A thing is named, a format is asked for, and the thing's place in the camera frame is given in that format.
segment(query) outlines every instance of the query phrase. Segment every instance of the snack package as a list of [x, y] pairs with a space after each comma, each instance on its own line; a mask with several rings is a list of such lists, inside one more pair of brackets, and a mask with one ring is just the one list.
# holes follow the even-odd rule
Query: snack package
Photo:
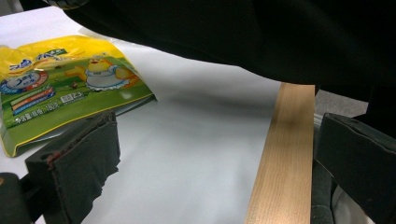
[[0, 80], [0, 134], [9, 157], [69, 122], [153, 96], [111, 43], [79, 35], [0, 48]]

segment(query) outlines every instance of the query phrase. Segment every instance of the wooden plank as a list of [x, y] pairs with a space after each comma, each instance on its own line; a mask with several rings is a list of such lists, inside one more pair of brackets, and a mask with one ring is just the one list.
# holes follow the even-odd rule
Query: wooden plank
[[315, 87], [282, 83], [245, 224], [309, 224]]

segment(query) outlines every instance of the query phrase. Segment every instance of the cartoon character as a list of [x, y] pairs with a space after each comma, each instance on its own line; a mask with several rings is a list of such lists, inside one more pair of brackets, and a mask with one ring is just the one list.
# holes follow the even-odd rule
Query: cartoon character
[[88, 88], [95, 91], [129, 88], [139, 80], [139, 77], [130, 69], [114, 65], [100, 56], [90, 58], [86, 68], [75, 66], [66, 71], [65, 75], [67, 77], [78, 76], [85, 81]]

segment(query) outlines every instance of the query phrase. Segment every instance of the white table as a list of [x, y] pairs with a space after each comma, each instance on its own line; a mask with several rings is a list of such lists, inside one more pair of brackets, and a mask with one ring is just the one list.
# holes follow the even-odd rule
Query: white table
[[[55, 7], [0, 17], [0, 45], [64, 35], [81, 35], [81, 26]], [[109, 40], [159, 101], [118, 117], [120, 171], [84, 223], [243, 223], [279, 83]], [[0, 172], [26, 175], [24, 160], [36, 150], [0, 153]]]

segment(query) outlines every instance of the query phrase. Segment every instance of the black cloth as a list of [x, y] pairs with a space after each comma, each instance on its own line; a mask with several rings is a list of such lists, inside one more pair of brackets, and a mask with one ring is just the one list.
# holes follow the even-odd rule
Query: black cloth
[[91, 0], [66, 14], [103, 35], [275, 80], [396, 85], [393, 0]]

